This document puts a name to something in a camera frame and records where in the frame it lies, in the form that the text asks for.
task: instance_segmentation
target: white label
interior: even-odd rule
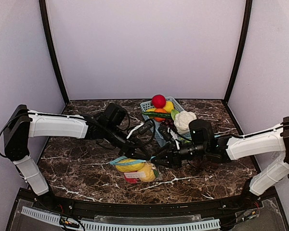
[[[124,172],[124,175],[127,179],[146,177],[145,172]]]

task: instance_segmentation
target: yellow lemon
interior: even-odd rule
[[[154,171],[152,169],[153,165],[150,164],[145,164],[143,168],[139,169],[137,172],[144,172],[145,173],[145,177],[143,178],[139,178],[141,181],[143,182],[151,182],[155,180],[155,174]]]
[[[163,109],[167,112],[167,113],[171,113],[171,111],[174,109],[173,103],[171,101],[167,101],[166,105],[163,107]]]
[[[122,164],[122,163],[129,163],[135,161],[134,159],[125,159],[125,160],[121,160],[118,163]],[[120,172],[134,172],[137,171],[141,168],[143,168],[145,165],[144,162],[142,163],[138,163],[138,164],[133,164],[133,165],[125,165],[125,166],[120,166],[120,165],[116,165],[116,169]]]

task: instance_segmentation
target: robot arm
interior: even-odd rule
[[[289,117],[284,118],[282,124],[270,128],[269,132],[261,131],[256,135],[242,137],[232,137],[227,143],[226,152],[231,160],[261,153],[280,152],[274,162],[250,181],[249,191],[260,196],[289,174]]]
[[[215,163],[226,163],[245,156],[280,152],[273,163],[246,182],[242,196],[250,202],[289,174],[289,117],[268,130],[243,136],[215,138],[211,124],[201,119],[192,121],[189,129],[192,142],[182,143],[179,149],[168,143],[155,154],[152,163],[181,167],[183,160],[192,160],[196,156],[205,156]]]
[[[50,187],[30,156],[28,138],[38,136],[73,137],[77,139],[106,139],[120,154],[130,158],[150,159],[150,155],[135,135],[125,134],[118,126],[127,111],[114,103],[97,115],[55,115],[28,110],[25,105],[17,107],[3,129],[4,153],[29,183],[37,196],[50,194]],[[154,123],[146,121],[137,127],[137,134],[144,134]]]

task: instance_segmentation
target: blue basket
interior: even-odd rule
[[[173,98],[173,97],[166,97],[167,101],[171,101],[173,103],[174,109],[182,112],[184,111],[184,109],[181,107],[181,105]],[[147,102],[143,102],[140,104],[141,106],[141,110],[143,112],[147,111],[150,108],[154,108],[152,101],[147,101]],[[149,117],[147,115],[143,115],[144,119],[147,120],[149,119]],[[156,133],[155,133],[155,139],[157,140],[158,144],[163,147],[167,142],[163,139],[162,135],[158,132],[158,128],[160,126],[160,123],[157,121],[154,121],[155,125],[156,125]],[[183,135],[186,138],[190,138],[190,133],[186,133]]]

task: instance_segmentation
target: cucumber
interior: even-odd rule
[[[162,113],[162,112],[143,112],[143,115],[146,115],[146,116],[149,116],[149,117],[158,117],[158,118],[164,118],[164,119],[171,119],[171,114]]]

